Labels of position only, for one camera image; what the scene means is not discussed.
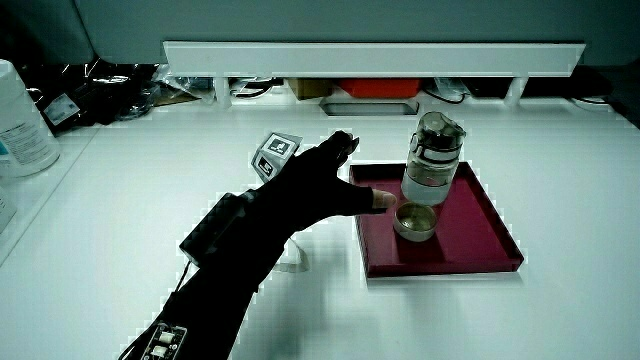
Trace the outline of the person's left hand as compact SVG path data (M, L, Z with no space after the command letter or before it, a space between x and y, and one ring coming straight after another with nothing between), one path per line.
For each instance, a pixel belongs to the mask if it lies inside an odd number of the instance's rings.
M333 216L385 213L397 203L395 195L338 177L339 168L358 145L357 137L339 130L292 157L256 191L252 214L291 234Z

